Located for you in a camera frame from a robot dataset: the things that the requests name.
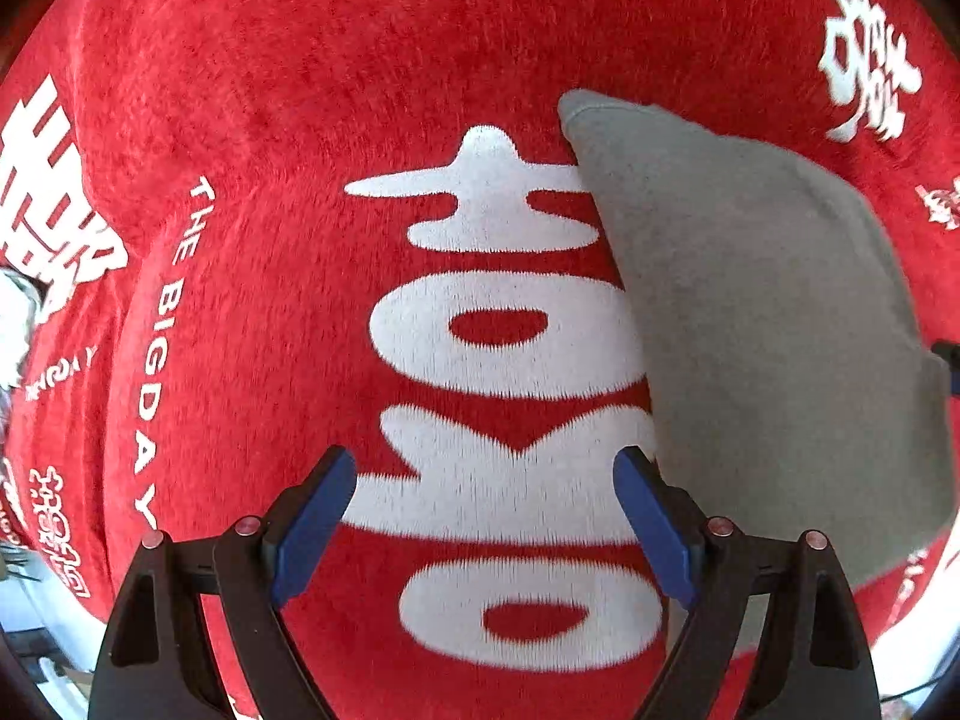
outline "metal screw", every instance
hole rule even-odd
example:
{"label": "metal screw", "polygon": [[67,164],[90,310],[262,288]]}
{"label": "metal screw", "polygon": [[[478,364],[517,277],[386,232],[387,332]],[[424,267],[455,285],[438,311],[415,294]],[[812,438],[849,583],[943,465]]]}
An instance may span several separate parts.
{"label": "metal screw", "polygon": [[150,529],[144,533],[140,543],[143,544],[144,549],[157,549],[163,543],[163,531]]}
{"label": "metal screw", "polygon": [[259,517],[241,517],[233,527],[240,536],[252,536],[260,530]]}
{"label": "metal screw", "polygon": [[827,549],[829,540],[820,531],[807,531],[806,543],[813,549]]}
{"label": "metal screw", "polygon": [[711,517],[707,521],[707,528],[714,536],[731,536],[733,534],[733,522],[726,517]]}

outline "red fuzzy cloth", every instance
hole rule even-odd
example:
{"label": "red fuzzy cloth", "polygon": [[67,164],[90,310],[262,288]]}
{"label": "red fuzzy cloth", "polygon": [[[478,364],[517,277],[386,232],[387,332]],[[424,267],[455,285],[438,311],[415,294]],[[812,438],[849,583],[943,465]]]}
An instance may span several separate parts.
{"label": "red fuzzy cloth", "polygon": [[[652,440],[650,403],[564,167],[574,87],[850,181],[925,336],[960,338],[960,233],[917,190],[952,202],[960,69],[913,0],[58,0],[0,88],[0,191],[5,157],[42,185],[8,191],[3,251],[66,285],[14,402],[8,522],[106,618],[148,523],[219,533],[340,443],[357,499],[284,611],[340,717],[631,715],[664,619],[609,463]],[[15,164],[59,108],[69,133]],[[540,227],[491,221],[525,196]],[[858,592],[872,638],[940,551]],[[215,605],[209,622],[253,713]]]}

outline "blue gripper pad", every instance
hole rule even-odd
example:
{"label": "blue gripper pad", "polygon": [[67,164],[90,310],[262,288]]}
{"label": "blue gripper pad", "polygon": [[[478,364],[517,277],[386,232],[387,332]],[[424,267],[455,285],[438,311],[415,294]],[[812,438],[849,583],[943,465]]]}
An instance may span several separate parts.
{"label": "blue gripper pad", "polygon": [[656,583],[664,595],[688,610],[697,597],[700,560],[699,554],[691,560],[691,545],[667,512],[666,498],[673,488],[667,488],[639,449],[627,447],[613,460],[613,489],[654,570]]}
{"label": "blue gripper pad", "polygon": [[274,608],[307,589],[340,518],[347,510],[357,485],[356,464],[343,450],[328,469],[314,493],[299,510],[277,547],[271,600]]}

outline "white chinese character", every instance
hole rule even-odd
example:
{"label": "white chinese character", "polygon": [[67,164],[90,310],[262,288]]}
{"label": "white chinese character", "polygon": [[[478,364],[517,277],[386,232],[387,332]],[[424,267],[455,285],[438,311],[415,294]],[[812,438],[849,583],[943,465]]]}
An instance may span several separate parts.
{"label": "white chinese character", "polygon": [[531,191],[587,191],[576,165],[524,162],[502,129],[472,127],[445,167],[378,175],[347,184],[354,196],[416,197],[453,194],[457,210],[407,231],[415,247],[431,251],[563,251],[600,237],[582,221],[531,208]]}
{"label": "white chinese character", "polygon": [[47,76],[0,133],[0,248],[14,268],[50,286],[39,322],[66,305],[76,284],[127,265],[123,242],[83,192],[77,147],[71,143],[50,164],[70,130],[64,110],[56,108],[35,134],[55,102]]}
{"label": "white chinese character", "polygon": [[[903,90],[912,95],[923,83],[920,71],[906,61],[906,38],[901,34],[894,41],[894,28],[888,25],[886,13],[879,5],[870,5],[870,0],[837,0],[837,4],[843,16],[827,19],[827,39],[819,68],[827,76],[830,98],[835,104],[852,103],[857,89],[860,100],[856,113],[840,127],[829,130],[827,138],[849,143],[864,116],[867,127],[875,129],[880,140],[899,138],[904,132],[904,113],[899,109],[896,92]],[[846,55],[846,64],[838,54]]]}
{"label": "white chinese character", "polygon": [[3,490],[7,495],[7,503],[10,504],[13,515],[19,520],[22,528],[27,528],[27,520],[23,517],[23,509],[20,507],[20,494],[16,488],[16,477],[13,476],[13,464],[7,459],[3,459]]}
{"label": "white chinese character", "polygon": [[31,488],[30,498],[34,503],[34,514],[37,515],[37,542],[50,559],[50,566],[56,576],[80,598],[89,598],[90,590],[80,574],[80,555],[70,545],[70,523],[66,514],[61,512],[62,501],[57,495],[64,488],[64,477],[56,473],[54,466],[47,466],[45,475],[40,471],[30,469],[31,483],[40,483],[36,489]]}
{"label": "white chinese character", "polygon": [[18,547],[23,545],[20,536],[13,531],[13,524],[11,524],[10,518],[7,517],[7,513],[3,511],[3,507],[0,507],[0,533],[3,533],[3,536],[0,536],[0,538],[8,541],[13,546]]}
{"label": "white chinese character", "polygon": [[960,227],[960,175],[953,180],[953,191],[917,187],[917,194],[930,211],[930,221],[946,225],[947,230]]}

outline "gray cloth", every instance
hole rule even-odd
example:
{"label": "gray cloth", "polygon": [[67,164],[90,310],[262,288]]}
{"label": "gray cloth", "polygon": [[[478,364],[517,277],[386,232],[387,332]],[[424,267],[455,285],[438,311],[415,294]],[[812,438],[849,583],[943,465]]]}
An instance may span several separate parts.
{"label": "gray cloth", "polygon": [[666,481],[747,533],[824,531],[854,587],[933,541],[955,512],[949,372],[863,197],[659,108],[574,91],[560,118],[635,311]]}

